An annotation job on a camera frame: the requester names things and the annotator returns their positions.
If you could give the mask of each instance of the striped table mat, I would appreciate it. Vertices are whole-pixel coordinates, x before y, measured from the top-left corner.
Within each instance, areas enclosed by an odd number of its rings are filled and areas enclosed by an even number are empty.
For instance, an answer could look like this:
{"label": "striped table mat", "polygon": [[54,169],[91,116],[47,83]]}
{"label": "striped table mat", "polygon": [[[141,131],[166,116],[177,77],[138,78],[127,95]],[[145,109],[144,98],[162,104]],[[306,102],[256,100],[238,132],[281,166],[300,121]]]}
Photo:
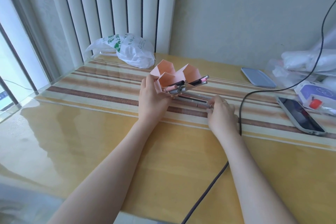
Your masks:
{"label": "striped table mat", "polygon": [[[140,83],[150,69],[140,69],[126,64],[108,62],[98,57],[62,78],[36,97],[39,101],[76,106],[80,108],[137,116]],[[192,92],[224,97],[236,107],[250,91],[258,90],[246,83],[220,78],[209,78],[208,84]],[[336,150],[336,126],[330,117],[311,113],[328,132],[317,137],[300,132],[276,103],[274,93],[258,93],[245,101],[242,111],[243,135],[296,145]],[[278,96],[294,98],[287,90]],[[163,118],[164,122],[209,129],[207,113],[203,109],[172,103]]]}

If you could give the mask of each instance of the wooden table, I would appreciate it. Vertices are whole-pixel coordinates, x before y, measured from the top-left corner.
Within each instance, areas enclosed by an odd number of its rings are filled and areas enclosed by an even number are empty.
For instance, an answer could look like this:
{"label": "wooden table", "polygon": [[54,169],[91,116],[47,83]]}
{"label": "wooden table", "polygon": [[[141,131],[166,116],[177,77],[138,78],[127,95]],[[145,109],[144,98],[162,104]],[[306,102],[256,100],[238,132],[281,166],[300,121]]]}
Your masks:
{"label": "wooden table", "polygon": [[[201,91],[219,93],[236,105],[254,89],[237,66],[160,54],[156,58],[157,63],[173,62],[176,69],[195,65],[213,79]],[[148,70],[134,70],[130,76],[125,69],[131,68],[100,57],[2,121],[0,182],[66,198],[137,120],[139,78]],[[118,100],[126,94],[127,103]],[[336,223],[336,126],[313,116],[327,128],[327,138],[298,133],[270,95],[254,95],[243,109],[243,135],[264,175],[300,223]],[[204,115],[174,107],[149,137],[122,211],[180,223],[226,161]],[[229,168],[189,223],[243,223]]]}

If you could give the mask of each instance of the hand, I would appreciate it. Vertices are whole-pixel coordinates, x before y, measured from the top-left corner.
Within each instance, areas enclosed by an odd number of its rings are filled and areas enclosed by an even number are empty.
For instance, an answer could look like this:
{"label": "hand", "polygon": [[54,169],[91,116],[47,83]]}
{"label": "hand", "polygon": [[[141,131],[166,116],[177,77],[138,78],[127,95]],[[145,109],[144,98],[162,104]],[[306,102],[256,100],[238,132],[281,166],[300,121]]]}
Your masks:
{"label": "hand", "polygon": [[148,75],[141,81],[139,96],[139,121],[155,126],[165,115],[171,102],[171,94],[157,93],[154,81],[157,76]]}
{"label": "hand", "polygon": [[207,109],[207,112],[209,128],[215,136],[219,139],[227,133],[237,133],[238,117],[234,105],[229,105],[218,95],[210,99],[208,104],[213,106],[213,110]]}

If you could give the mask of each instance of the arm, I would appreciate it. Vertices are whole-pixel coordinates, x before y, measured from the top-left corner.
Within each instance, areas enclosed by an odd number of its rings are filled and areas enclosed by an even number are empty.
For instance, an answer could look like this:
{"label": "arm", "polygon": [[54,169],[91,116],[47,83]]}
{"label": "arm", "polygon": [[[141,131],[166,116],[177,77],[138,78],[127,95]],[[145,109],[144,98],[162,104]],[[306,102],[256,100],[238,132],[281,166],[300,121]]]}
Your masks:
{"label": "arm", "polygon": [[124,202],[147,138],[170,103],[170,94],[157,93],[155,77],[141,82],[139,120],[127,136],[70,194],[49,224],[113,223]]}
{"label": "arm", "polygon": [[237,132],[234,107],[215,96],[209,101],[209,127],[221,143],[230,163],[241,211],[246,224],[295,224],[291,212],[268,183]]}

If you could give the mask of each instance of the window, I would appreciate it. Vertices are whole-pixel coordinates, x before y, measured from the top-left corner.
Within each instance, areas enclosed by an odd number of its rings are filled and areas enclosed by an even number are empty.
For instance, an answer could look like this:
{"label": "window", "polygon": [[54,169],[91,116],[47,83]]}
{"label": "window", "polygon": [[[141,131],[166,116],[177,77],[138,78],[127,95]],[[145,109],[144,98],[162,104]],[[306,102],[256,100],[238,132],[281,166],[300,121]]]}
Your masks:
{"label": "window", "polygon": [[0,0],[0,111],[49,83],[12,0]]}

